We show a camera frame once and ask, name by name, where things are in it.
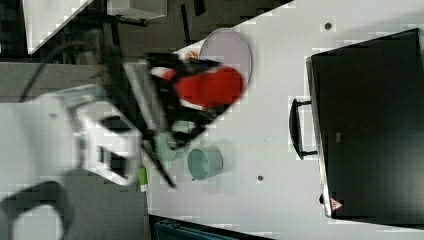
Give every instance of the white plate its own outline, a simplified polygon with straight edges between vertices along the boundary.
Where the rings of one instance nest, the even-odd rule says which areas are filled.
[[[243,75],[247,86],[252,72],[252,54],[244,37],[230,28],[212,32],[202,45],[200,59],[209,59],[230,66]]]

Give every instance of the small hole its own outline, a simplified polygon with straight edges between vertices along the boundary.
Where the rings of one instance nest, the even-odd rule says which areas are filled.
[[[333,27],[333,25],[331,23],[326,23],[324,27],[326,30],[330,30]]]

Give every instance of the red bag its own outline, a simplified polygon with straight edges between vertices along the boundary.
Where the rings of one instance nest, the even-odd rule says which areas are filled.
[[[166,71],[161,77],[171,80],[174,70]],[[189,103],[213,108],[236,102],[244,89],[243,77],[234,68],[223,66],[214,72],[205,72],[181,78],[175,89],[180,99]]]

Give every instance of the red warning label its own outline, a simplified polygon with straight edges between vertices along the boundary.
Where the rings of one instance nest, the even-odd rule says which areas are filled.
[[[343,204],[337,202],[336,200],[330,198],[331,201],[331,208],[333,209],[333,211],[336,211],[337,209],[343,207]]]

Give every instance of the green object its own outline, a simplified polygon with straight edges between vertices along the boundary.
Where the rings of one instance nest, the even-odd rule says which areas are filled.
[[[187,164],[193,180],[204,180],[222,171],[223,160],[218,148],[197,147],[188,154]]]
[[[141,186],[147,184],[147,171],[146,167],[141,167],[138,169],[138,182]]]

